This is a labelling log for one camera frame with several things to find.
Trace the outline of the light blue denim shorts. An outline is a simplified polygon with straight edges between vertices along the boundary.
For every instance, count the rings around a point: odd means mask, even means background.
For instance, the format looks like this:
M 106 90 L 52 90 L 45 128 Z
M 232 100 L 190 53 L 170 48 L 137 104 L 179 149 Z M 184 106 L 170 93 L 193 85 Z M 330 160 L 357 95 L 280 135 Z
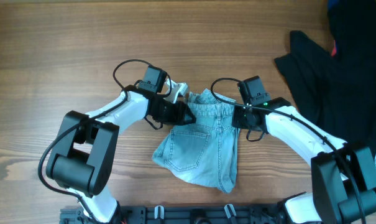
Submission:
M 240 129 L 232 126 L 233 99 L 212 94 L 190 93 L 187 105 L 196 122 L 174 126 L 152 160 L 175 177 L 196 185 L 232 192 L 237 178 Z

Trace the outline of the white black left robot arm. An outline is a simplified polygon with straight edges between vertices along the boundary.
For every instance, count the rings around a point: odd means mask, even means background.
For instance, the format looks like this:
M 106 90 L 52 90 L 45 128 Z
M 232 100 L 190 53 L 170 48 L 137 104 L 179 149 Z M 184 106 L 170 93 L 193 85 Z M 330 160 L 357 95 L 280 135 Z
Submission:
M 85 114 L 68 112 L 40 159 L 40 179 L 54 180 L 56 192 L 78 199 L 83 207 L 78 221 L 123 223 L 120 204 L 107 187 L 117 139 L 149 116 L 161 125 L 194 123 L 188 105 L 179 100 L 188 92 L 186 83 L 176 83 L 167 72 L 150 65 L 143 79 L 122 86 L 120 95 L 106 106 Z

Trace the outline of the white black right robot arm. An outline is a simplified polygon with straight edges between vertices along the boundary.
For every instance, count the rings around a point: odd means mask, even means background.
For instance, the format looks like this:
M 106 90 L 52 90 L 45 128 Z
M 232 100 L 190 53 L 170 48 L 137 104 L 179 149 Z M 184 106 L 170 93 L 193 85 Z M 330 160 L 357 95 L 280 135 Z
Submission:
M 237 87 L 243 105 L 235 107 L 233 126 L 280 139 L 311 167 L 312 191 L 282 202 L 287 223 L 352 223 L 376 212 L 376 167 L 368 147 L 348 144 L 287 100 L 272 99 L 259 77 Z

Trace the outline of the dark navy garment pile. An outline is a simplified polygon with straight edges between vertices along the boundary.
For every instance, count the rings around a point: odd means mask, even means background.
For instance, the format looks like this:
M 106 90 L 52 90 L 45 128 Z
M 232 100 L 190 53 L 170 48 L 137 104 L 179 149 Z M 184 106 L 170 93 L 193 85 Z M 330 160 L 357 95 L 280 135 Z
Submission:
M 376 154 L 376 1 L 329 1 L 335 53 L 290 32 L 290 53 L 275 59 L 301 113 Z

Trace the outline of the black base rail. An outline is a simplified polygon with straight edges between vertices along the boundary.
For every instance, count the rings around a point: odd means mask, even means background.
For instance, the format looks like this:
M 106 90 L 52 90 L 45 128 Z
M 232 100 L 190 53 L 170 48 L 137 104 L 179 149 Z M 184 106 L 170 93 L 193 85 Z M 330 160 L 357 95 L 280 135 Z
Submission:
M 121 206 L 111 223 L 195 224 L 195 223 L 291 223 L 278 204 L 233 205 L 215 207 Z

